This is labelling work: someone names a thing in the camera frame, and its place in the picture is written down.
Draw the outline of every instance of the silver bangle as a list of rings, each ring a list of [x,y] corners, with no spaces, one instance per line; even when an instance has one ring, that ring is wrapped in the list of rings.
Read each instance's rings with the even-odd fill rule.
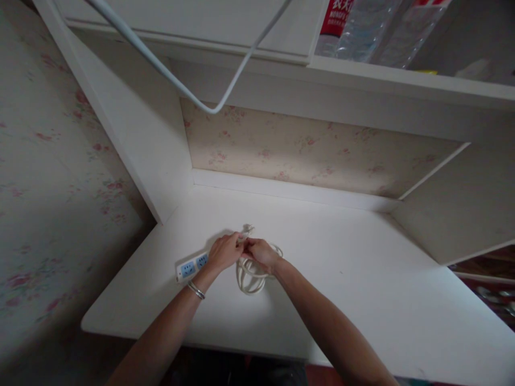
[[[188,287],[190,290],[195,292],[195,295],[197,295],[201,300],[205,299],[205,294],[200,289],[198,289],[191,280],[188,282]]]

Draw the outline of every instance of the plastic bottle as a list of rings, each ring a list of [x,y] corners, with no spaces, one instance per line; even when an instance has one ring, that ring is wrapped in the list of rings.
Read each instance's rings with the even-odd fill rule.
[[[405,69],[422,47],[452,0],[416,0],[385,45],[378,64]]]
[[[354,0],[329,0],[315,55],[334,57]]]
[[[338,59],[369,62],[402,0],[355,0],[343,29]]]

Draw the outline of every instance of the pink floral pattern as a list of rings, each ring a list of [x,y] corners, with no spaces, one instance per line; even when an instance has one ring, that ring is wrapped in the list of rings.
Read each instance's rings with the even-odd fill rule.
[[[109,281],[105,267],[155,222],[42,20],[19,1],[1,8],[3,365],[78,322]]]
[[[460,143],[187,99],[193,167],[398,198]]]

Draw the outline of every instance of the desk surface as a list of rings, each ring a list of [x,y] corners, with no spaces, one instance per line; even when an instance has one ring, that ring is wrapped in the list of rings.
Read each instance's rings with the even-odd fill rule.
[[[83,329],[138,338],[180,290],[176,262],[247,223],[345,312],[394,375],[515,383],[515,334],[388,215],[202,186],[146,238]],[[209,289],[185,344],[328,365],[277,281],[247,296],[235,271]]]

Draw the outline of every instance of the electrical outlet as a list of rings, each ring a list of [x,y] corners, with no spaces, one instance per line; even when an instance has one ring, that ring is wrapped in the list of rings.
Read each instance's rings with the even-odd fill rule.
[[[208,254],[203,254],[201,257],[198,257],[197,260],[195,260],[195,264],[197,265],[197,268],[200,270],[205,264],[208,262]]]
[[[208,253],[202,252],[187,261],[182,261],[175,266],[177,274],[177,283],[182,283],[185,280],[190,280],[195,276],[203,266],[208,262]]]
[[[182,278],[185,279],[195,273],[195,265],[193,262],[186,263],[181,266]]]

